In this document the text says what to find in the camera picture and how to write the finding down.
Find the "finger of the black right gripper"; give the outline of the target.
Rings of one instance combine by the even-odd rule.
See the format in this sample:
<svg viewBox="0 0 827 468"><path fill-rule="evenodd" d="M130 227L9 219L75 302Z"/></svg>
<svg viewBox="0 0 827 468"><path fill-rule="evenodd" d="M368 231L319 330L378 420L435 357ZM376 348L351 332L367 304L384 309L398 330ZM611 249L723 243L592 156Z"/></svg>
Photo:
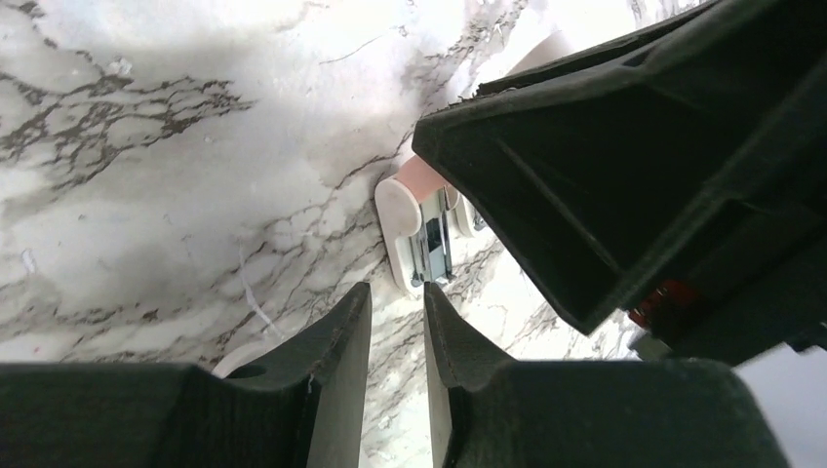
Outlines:
<svg viewBox="0 0 827 468"><path fill-rule="evenodd" d="M619 91L481 97L421 119L414 133L416 153L472 200L583 332L634 310L619 288L621 105Z"/></svg>
<svg viewBox="0 0 827 468"><path fill-rule="evenodd" d="M595 98L645 85L703 54L721 35L722 1L485 83L480 98Z"/></svg>

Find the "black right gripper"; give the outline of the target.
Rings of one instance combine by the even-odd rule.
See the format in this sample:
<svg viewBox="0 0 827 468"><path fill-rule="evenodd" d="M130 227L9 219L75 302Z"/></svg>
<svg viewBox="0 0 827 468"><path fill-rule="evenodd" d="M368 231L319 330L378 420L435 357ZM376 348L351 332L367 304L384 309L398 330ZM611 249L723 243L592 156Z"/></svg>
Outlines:
<svg viewBox="0 0 827 468"><path fill-rule="evenodd" d="M620 64L619 288L673 356L826 315L826 5L711 1Z"/></svg>

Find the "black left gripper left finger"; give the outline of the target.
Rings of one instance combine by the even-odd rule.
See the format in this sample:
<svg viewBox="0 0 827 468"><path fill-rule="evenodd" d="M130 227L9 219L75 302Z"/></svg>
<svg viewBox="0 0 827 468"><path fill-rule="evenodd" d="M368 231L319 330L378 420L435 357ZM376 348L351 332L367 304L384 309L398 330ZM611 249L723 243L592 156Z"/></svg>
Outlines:
<svg viewBox="0 0 827 468"><path fill-rule="evenodd" d="M5 467L355 467L372 318L355 284L330 312L217 377L192 364L7 364Z"/></svg>

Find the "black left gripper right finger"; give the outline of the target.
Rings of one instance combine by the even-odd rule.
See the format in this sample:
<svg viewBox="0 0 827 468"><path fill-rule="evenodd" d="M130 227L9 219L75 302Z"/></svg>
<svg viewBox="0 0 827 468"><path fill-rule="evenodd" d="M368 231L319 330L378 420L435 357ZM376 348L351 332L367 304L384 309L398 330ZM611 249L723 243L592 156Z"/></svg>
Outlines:
<svg viewBox="0 0 827 468"><path fill-rule="evenodd" d="M520 361L425 285L437 467L784 467L748 387L704 360Z"/></svg>

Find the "long white stapler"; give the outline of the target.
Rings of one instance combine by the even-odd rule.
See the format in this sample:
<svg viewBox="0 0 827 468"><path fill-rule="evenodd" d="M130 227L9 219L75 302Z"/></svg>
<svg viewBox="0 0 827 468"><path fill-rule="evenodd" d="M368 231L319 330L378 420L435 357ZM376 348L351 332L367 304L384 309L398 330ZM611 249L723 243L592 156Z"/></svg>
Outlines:
<svg viewBox="0 0 827 468"><path fill-rule="evenodd" d="M255 359L272 351L282 343L282 340L268 338L244 344L227 353L211 370L211 374L218 378L226 378L233 371L249 364Z"/></svg>

